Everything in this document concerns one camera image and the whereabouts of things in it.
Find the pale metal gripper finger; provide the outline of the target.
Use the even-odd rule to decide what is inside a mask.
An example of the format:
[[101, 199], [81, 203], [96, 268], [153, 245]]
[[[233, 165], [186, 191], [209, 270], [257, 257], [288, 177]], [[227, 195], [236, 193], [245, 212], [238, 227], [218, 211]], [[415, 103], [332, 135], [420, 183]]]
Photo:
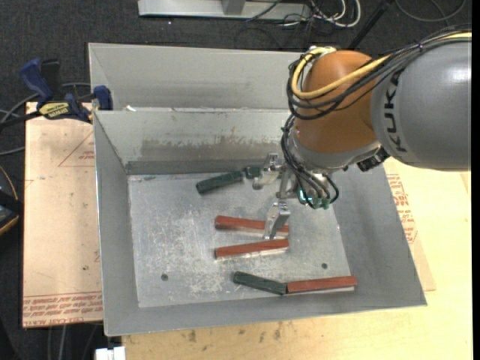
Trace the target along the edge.
[[256, 191], [271, 185], [285, 171], [286, 166], [279, 154], [268, 154], [259, 171], [259, 175], [253, 179], [252, 188]]
[[290, 215], [290, 209], [286, 202], [274, 202], [267, 211], [263, 238], [274, 239], [285, 226]]

